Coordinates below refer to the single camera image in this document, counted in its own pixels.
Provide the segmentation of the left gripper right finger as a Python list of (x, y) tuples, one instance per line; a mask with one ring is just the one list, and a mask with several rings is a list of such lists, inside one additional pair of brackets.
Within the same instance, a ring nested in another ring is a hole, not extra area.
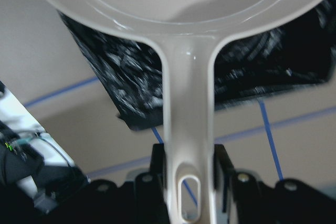
[(270, 187), (236, 169), (224, 145), (214, 147), (218, 223), (335, 223), (335, 199), (293, 178)]

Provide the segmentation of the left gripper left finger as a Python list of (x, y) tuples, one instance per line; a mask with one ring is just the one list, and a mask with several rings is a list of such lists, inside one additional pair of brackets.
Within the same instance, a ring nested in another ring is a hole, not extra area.
[(92, 181), (52, 212), (53, 223), (170, 223), (164, 200), (165, 150), (154, 144), (149, 170), (120, 187)]

